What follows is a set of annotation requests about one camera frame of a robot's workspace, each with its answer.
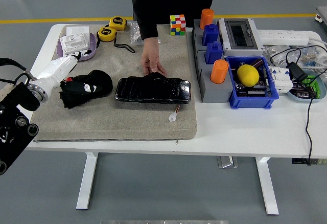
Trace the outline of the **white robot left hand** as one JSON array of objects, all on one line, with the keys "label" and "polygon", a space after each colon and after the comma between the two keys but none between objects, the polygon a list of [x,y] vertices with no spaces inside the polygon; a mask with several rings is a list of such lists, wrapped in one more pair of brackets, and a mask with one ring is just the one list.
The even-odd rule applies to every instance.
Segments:
[{"label": "white robot left hand", "polygon": [[60,82],[74,69],[80,58],[81,52],[76,52],[50,61],[36,77],[37,80],[29,83],[29,89],[50,95],[52,89],[59,87]]}]

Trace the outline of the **person's right hand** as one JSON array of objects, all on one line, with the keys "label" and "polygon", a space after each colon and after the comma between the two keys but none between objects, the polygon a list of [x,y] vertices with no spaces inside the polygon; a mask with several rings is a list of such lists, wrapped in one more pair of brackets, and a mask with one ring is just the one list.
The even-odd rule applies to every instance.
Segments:
[{"label": "person's right hand", "polygon": [[158,72],[161,75],[166,76],[167,71],[160,63],[158,48],[144,46],[141,56],[141,66],[144,75],[148,75],[154,72]]}]

